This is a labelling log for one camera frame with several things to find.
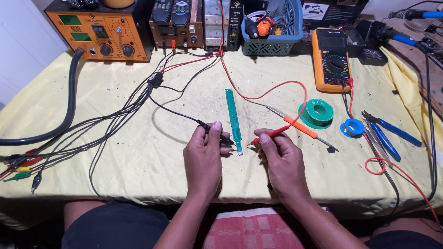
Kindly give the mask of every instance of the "metal sponge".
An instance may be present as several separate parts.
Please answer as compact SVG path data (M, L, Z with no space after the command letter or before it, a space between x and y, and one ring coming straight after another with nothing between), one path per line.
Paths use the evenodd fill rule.
M98 0L67 0L74 8L97 8Z

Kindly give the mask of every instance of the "rotary knob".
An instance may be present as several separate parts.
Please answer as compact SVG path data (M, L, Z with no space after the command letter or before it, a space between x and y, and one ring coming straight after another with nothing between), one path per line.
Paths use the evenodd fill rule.
M110 53L112 53L112 48L110 48L108 45L101 45L100 46L100 53L104 56L108 56Z
M134 49L130 45L123 46L123 54L126 57L131 57L133 53L134 53Z
M326 64L328 65L329 70L333 73L339 73L343 71L345 65L343 61L338 57L330 57L328 58Z

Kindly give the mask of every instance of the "yellow multimeter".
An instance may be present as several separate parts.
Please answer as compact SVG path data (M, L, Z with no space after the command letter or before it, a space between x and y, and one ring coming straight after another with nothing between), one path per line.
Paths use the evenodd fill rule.
M317 28L312 33L312 49L317 90L342 93L345 82L346 92L350 91L347 35L338 29Z

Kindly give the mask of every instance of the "blue plastic basket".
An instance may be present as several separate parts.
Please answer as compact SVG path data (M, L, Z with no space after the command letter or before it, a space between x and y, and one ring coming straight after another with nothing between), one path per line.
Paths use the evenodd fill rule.
M302 4L300 0L286 0L281 23L286 26L282 35L269 35L266 39L251 39L245 31L245 20L241 23L243 54L247 56L288 55L294 43L303 37Z

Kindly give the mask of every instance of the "green circuit board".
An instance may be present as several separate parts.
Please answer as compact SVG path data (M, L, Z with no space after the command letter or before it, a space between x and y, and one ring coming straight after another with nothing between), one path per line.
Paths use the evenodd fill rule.
M243 151L241 149L241 133L240 133L240 125L238 124L237 117L237 109L235 108L234 95L232 93L232 89L225 89L226 93L226 101L228 102L228 110L229 110L229 119L231 120L231 128L232 128L232 137L237 146L237 155L243 155Z

